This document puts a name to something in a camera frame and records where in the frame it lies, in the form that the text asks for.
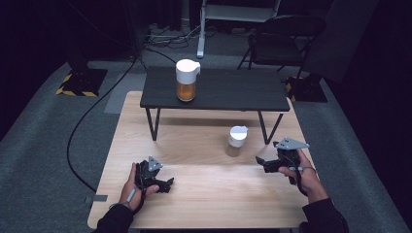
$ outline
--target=gray carpet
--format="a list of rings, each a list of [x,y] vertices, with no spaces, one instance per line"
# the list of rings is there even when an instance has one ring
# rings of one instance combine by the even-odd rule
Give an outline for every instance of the gray carpet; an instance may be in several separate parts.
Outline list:
[[[207,38],[201,65],[235,69],[246,46],[246,36],[218,33]],[[196,59],[196,47],[197,41],[192,39],[183,49],[154,50],[177,61]],[[174,65],[168,58],[146,50],[142,59],[146,66]],[[101,93],[108,91],[129,65],[89,63],[91,68],[109,70]],[[97,98],[55,95],[69,70],[64,64],[48,78],[1,141],[0,232],[91,231],[86,224],[89,204],[85,199],[93,193],[70,171],[66,146],[76,123]],[[279,76],[284,79],[294,72],[284,69]],[[99,183],[125,93],[140,89],[144,77],[145,69],[138,62],[74,135],[70,149],[73,167],[93,187]],[[295,102],[293,106],[319,176],[347,218],[351,232],[409,232],[325,82],[322,87],[327,103]]]

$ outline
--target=fingers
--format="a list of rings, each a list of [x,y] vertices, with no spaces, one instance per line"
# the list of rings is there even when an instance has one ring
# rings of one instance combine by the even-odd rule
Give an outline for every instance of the fingers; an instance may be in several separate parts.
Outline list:
[[[286,177],[293,177],[296,178],[296,172],[290,170],[287,167],[280,167],[278,172],[282,173],[283,175],[285,175]]]
[[[300,167],[312,167],[312,164],[310,163],[309,159],[306,157],[305,153],[301,149],[297,150],[297,154],[299,155]]]
[[[149,186],[148,189],[146,189],[146,196],[149,196],[149,195],[157,192],[158,189],[159,189],[158,185]]]
[[[136,177],[136,164],[132,163],[131,164],[131,170],[130,170],[130,175],[128,178],[129,182],[133,182],[134,183],[134,178]]]

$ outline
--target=sleeve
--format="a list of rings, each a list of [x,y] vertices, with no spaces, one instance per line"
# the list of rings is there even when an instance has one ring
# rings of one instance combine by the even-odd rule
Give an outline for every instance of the sleeve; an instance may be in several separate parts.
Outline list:
[[[133,213],[122,204],[116,204],[97,222],[95,233],[127,232],[133,222]]]
[[[330,198],[304,206],[303,212],[308,219],[303,228],[308,232],[349,232],[345,218],[336,210]]]

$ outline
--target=black cable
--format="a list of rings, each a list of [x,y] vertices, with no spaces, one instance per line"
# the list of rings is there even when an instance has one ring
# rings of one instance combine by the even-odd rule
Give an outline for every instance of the black cable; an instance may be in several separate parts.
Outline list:
[[[142,179],[142,164],[139,163],[139,178],[140,178],[140,203],[139,206],[137,206],[136,210],[133,212],[134,215],[136,215],[136,213],[138,213],[143,205],[145,204],[145,198],[146,198],[146,183],[143,183],[143,179]]]
[[[100,34],[102,34],[104,37],[106,37],[107,39],[115,42],[116,44],[119,44],[121,46],[124,46],[126,48],[129,49],[135,49],[133,48],[131,45],[125,44],[123,42],[120,42],[116,39],[114,39],[113,37],[107,35],[105,32],[103,32],[101,29],[99,29],[97,26],[95,26],[85,15],[83,15],[83,13],[81,11],[79,11],[70,1],[68,0],[64,0],[66,2],[67,5],[69,5],[79,16],[82,17],[82,19],[84,21],[86,21],[94,30],[96,30],[97,32],[99,32]]]
[[[179,47],[179,48],[170,47],[170,45],[179,45],[179,44],[186,44],[186,45],[184,47]],[[147,43],[147,46],[153,46],[157,48],[168,47],[170,49],[181,49],[181,48],[187,47],[188,45],[189,43],[188,43],[187,35],[186,36],[176,36],[170,39],[164,39],[160,41],[155,41],[155,39],[153,39],[151,42]]]
[[[73,172],[73,174],[76,176],[76,178],[82,182],[85,186],[87,186],[91,191],[96,192],[96,189],[94,187],[92,187],[90,184],[88,184],[85,180],[83,180],[79,174],[74,170],[72,163],[70,162],[70,145],[73,139],[73,136],[75,135],[75,132],[77,130],[77,128],[79,127],[79,125],[82,123],[83,119],[85,119],[85,117],[87,116],[88,113],[90,113],[90,111],[98,104],[100,103],[123,79],[124,77],[127,75],[127,73],[131,70],[131,68],[134,66],[134,64],[136,63],[136,58],[133,59],[132,64],[130,65],[130,67],[124,72],[124,74],[121,76],[121,78],[99,99],[97,100],[96,103],[93,104],[93,106],[91,106],[91,108],[89,108],[87,110],[87,112],[81,117],[81,119],[77,122],[75,128],[73,129],[69,141],[67,143],[67,148],[66,148],[66,157],[67,157],[67,163],[69,164],[70,170]]]
[[[164,56],[164,57],[166,57],[167,59],[169,59],[169,60],[171,60],[173,63],[177,63],[175,60],[173,60],[172,58],[170,58],[169,56],[167,56],[167,55],[165,55],[165,54],[163,54],[163,53],[161,53],[161,52],[159,52],[159,51],[156,51],[156,50],[152,50],[151,48],[149,48],[149,47],[146,47],[146,50],[147,51],[152,51],[152,52],[155,52],[155,53],[157,53],[157,54],[160,54],[160,55],[162,55],[162,56]]]
[[[293,165],[293,167],[294,167],[294,170],[295,170],[295,172],[296,172],[296,185],[297,185],[297,188],[299,189],[300,193],[302,193],[302,194],[305,195],[305,196],[308,196],[308,194],[306,193],[306,191],[303,190],[303,188],[302,188],[302,176],[300,175],[299,167],[298,167],[290,158],[288,158],[287,156],[285,156],[285,158],[286,158],[286,159]]]
[[[164,28],[158,28],[158,30],[161,30],[161,32],[154,32],[153,29],[150,29],[150,35],[149,35],[149,36],[151,36],[151,37],[154,36],[154,37],[149,40],[149,44],[150,44],[150,43],[153,43],[153,42],[155,41],[155,37],[158,37],[158,36],[160,36],[161,34],[169,31],[169,27],[166,26],[166,27],[164,27]]]
[[[145,72],[148,73],[148,67],[146,66],[146,63],[143,61],[142,54],[139,54],[139,57],[137,58],[140,61],[140,64],[145,68]]]
[[[123,5],[123,10],[124,10],[124,15],[125,15],[125,19],[126,19],[126,24],[127,24],[127,29],[128,29],[128,34],[129,34],[129,38],[130,38],[130,44],[132,44],[134,47],[132,47],[136,53],[137,53],[137,43],[136,43],[136,38],[134,36],[134,31],[132,28],[132,23],[130,22],[130,12],[128,11],[128,8],[126,8],[126,3],[124,2],[124,0],[121,1],[122,5]]]

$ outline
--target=black table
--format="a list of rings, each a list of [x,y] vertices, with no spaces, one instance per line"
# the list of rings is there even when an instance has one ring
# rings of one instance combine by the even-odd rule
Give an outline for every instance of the black table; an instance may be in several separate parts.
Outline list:
[[[176,68],[150,67],[140,107],[146,109],[152,138],[157,137],[161,109],[257,111],[264,142],[268,145],[283,112],[290,110],[279,79],[268,70],[201,69],[196,80],[196,96],[183,102],[176,95]],[[157,109],[153,125],[150,109]],[[281,112],[269,137],[262,111]]]

